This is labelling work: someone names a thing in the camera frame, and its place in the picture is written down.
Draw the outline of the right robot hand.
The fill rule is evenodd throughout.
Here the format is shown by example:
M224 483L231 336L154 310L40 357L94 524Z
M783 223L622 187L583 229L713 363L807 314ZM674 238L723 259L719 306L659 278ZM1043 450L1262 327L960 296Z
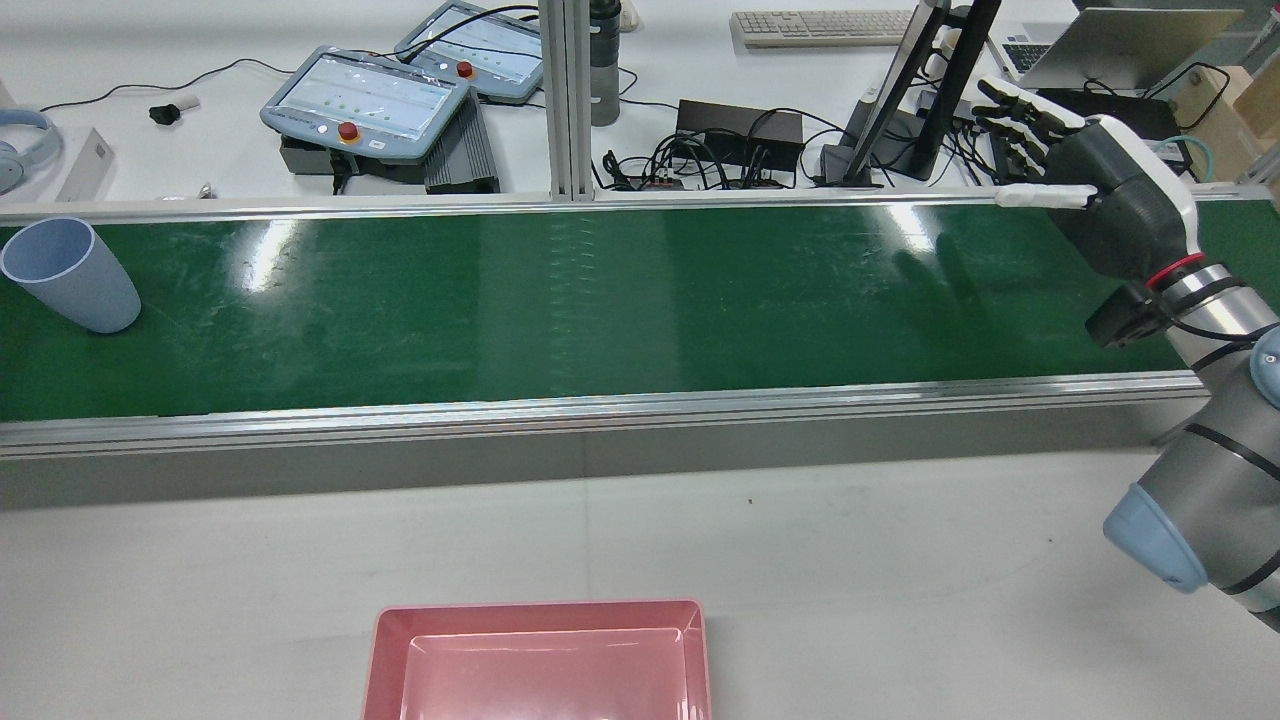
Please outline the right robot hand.
M1020 182L1089 186L1051 220L1101 275L1156 287L1203 259L1189 187L1125 123L1076 114L996 76L975 83L977 122L1009 145Z

